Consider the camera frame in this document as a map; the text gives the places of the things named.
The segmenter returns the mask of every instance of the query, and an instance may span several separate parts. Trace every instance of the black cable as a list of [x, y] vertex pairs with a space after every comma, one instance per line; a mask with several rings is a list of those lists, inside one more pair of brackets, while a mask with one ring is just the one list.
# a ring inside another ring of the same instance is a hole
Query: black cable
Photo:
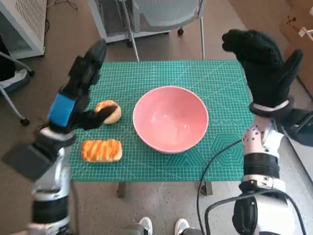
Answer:
[[302, 220], [302, 217], [301, 217], [301, 213], [300, 213], [300, 210], [298, 208], [298, 206], [296, 205], [296, 203], [294, 202], [294, 200], [288, 195], [286, 194], [285, 192], [282, 192], [280, 190], [277, 190], [277, 189], [265, 189], [263, 191], [259, 191], [259, 192], [255, 192], [255, 193], [252, 193], [252, 194], [248, 194], [248, 195], [241, 195], [241, 196], [238, 196], [238, 197], [231, 197], [231, 198], [228, 198], [228, 199], [224, 199], [224, 200], [221, 200], [219, 202], [216, 202], [214, 204], [212, 204], [211, 206], [209, 206], [206, 210], [205, 210], [205, 214], [204, 214], [204, 220], [205, 220], [205, 229], [206, 229], [206, 235], [211, 235], [211, 232], [210, 232], [210, 226], [209, 226], [209, 220], [208, 220], [208, 215], [209, 215], [209, 212], [210, 210], [214, 209], [215, 207], [217, 206], [220, 206], [222, 204], [225, 204], [225, 203], [228, 203], [228, 202], [233, 202], [233, 201], [237, 201], [237, 200], [242, 200], [242, 199], [246, 199], [246, 198], [250, 198], [250, 197], [254, 197], [256, 195], [261, 195], [261, 194], [265, 194], [265, 193], [277, 193], [277, 194], [282, 194], [284, 195], [293, 205], [296, 213], [297, 213], [297, 216], [298, 216], [298, 219], [299, 219], [299, 223], [300, 223], [300, 226], [301, 226], [301, 230], [302, 230], [302, 234], [303, 235], [306, 235], [306, 231], [305, 231], [305, 227], [304, 227], [304, 223], [303, 223], [303, 220]]
[[78, 10], [77, 5], [75, 3], [73, 3], [72, 1], [70, 1], [70, 0], [56, 1], [54, 4], [57, 5], [57, 4], [61, 4], [61, 3], [68, 3], [71, 8], [75, 9], [76, 11]]
[[75, 187], [74, 182], [70, 181], [70, 187], [73, 192], [73, 200], [74, 200], [74, 207], [75, 207], [75, 226], [76, 226], [76, 233], [75, 235], [79, 235], [79, 208], [78, 208], [78, 193]]
[[50, 29], [50, 22], [49, 22], [49, 20], [45, 20], [45, 23], [46, 23], [46, 25], [45, 25], [45, 28], [46, 28], [46, 30], [45, 30], [45, 34], [46, 33], [48, 33], [48, 31], [49, 31], [49, 29]]
[[203, 225], [202, 225], [202, 221], [201, 221], [201, 216], [200, 216], [200, 209], [199, 209], [199, 196], [200, 196], [200, 189], [201, 189], [201, 186], [202, 186], [202, 183], [203, 183], [203, 180], [205, 178], [205, 175], [208, 171], [208, 169], [210, 168], [211, 166], [211, 163], [214, 161], [214, 159], [220, 155], [221, 153], [223, 153], [224, 151], [226, 151], [227, 149], [231, 148], [232, 146], [240, 143], [241, 140], [238, 140], [232, 144], [230, 144], [229, 146], [225, 147], [224, 149], [222, 149], [220, 152], [218, 152], [217, 154], [214, 155], [214, 157], [209, 161], [209, 164], [207, 165], [204, 173], [202, 174], [202, 177], [201, 177], [201, 180], [200, 180], [200, 185], [199, 185], [199, 188], [198, 188], [198, 194], [197, 194], [197, 214], [198, 214], [198, 219], [199, 219], [199, 224], [200, 224], [200, 228], [201, 228], [201, 232], [203, 235], [205, 235], [205, 232], [204, 232], [204, 228], [203, 228]]

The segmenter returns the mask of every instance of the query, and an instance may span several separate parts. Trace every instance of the green cutting mat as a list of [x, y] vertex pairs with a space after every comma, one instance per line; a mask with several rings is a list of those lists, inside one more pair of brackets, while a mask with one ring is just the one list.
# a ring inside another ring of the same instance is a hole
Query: green cutting mat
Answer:
[[[244, 72], [237, 61], [162, 61], [104, 63], [101, 77], [92, 87], [89, 109], [111, 99], [122, 108], [122, 118], [97, 130], [76, 130], [70, 156], [74, 181], [198, 181], [208, 161], [241, 138], [251, 124], [249, 94]], [[136, 134], [132, 114], [138, 99], [151, 89], [174, 85], [196, 93], [209, 111], [209, 128], [194, 148], [184, 153], [161, 154]], [[117, 139], [123, 157], [112, 164], [86, 163], [81, 157], [84, 140]], [[212, 181], [239, 180], [243, 173], [243, 148], [238, 144], [212, 164]]]

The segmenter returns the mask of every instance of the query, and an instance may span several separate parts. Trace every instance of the pastry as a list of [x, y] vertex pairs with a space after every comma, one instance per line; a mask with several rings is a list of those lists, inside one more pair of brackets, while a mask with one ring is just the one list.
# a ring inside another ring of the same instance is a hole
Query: pastry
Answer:
[[108, 116], [104, 121], [103, 123], [104, 124], [113, 124], [113, 123], [116, 123], [122, 116], [122, 110], [121, 110], [121, 107], [115, 103], [114, 101], [112, 100], [106, 100], [106, 101], [103, 101], [103, 102], [100, 102], [97, 104], [96, 108], [95, 108], [95, 112], [98, 113], [101, 109], [107, 107], [107, 106], [110, 106], [110, 105], [114, 105], [114, 106], [117, 106], [117, 108], [114, 110], [114, 112]]
[[111, 163], [122, 158], [122, 144], [117, 140], [86, 140], [82, 146], [82, 157], [87, 162]]

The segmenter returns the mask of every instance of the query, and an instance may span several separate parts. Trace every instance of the floor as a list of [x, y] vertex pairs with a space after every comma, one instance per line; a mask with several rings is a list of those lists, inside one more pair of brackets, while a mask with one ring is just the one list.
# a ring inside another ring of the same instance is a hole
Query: floor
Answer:
[[[49, 8], [47, 18], [50, 30], [46, 35], [43, 58], [25, 59], [36, 71], [32, 81], [11, 94], [19, 110], [31, 120], [27, 128], [21, 127], [6, 102], [0, 97], [0, 156], [14, 143], [31, 140], [33, 130], [40, 125], [61, 85], [68, 81], [67, 73], [77, 54], [84, 54], [99, 39], [87, 1], [73, 0], [79, 10], [67, 4]], [[231, 28], [255, 28], [270, 32], [284, 49], [287, 42], [270, 25], [278, 18], [277, 7], [288, 9], [283, 0], [264, 0], [258, 6], [235, 0], [209, 0], [204, 16], [205, 50], [207, 59], [233, 59], [222, 50], [221, 36]], [[184, 28], [179, 38], [175, 31], [137, 41], [142, 60], [200, 60], [200, 26], [194, 22]], [[106, 61], [133, 61], [134, 53], [126, 44], [108, 47]], [[310, 101], [301, 86], [294, 83], [291, 92], [300, 105]], [[288, 193], [297, 202], [304, 218], [307, 233], [313, 234], [313, 188], [298, 158], [287, 140], [281, 147], [281, 178], [287, 183]], [[8, 167], [0, 164], [0, 208], [5, 213], [0, 220], [0, 234], [23, 230], [30, 220], [31, 186]], [[154, 234], [173, 234], [175, 221], [184, 217], [191, 226], [199, 227], [196, 214], [196, 183], [132, 183], [128, 197], [116, 198], [117, 183], [76, 183], [79, 191], [81, 234], [114, 234], [120, 228], [143, 216], [154, 224]], [[201, 212], [211, 203], [240, 194], [238, 182], [214, 182], [213, 196], [201, 198]], [[215, 209], [210, 215], [212, 234], [236, 234], [232, 222], [233, 204]], [[301, 234], [299, 226], [295, 231]]]

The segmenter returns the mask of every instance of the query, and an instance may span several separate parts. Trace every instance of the pink bowl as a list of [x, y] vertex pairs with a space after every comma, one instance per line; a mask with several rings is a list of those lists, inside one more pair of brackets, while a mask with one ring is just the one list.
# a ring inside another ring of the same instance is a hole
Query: pink bowl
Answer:
[[134, 128], [151, 148], [180, 153], [204, 136], [209, 115], [202, 100], [181, 87], [159, 87], [147, 92], [133, 112]]

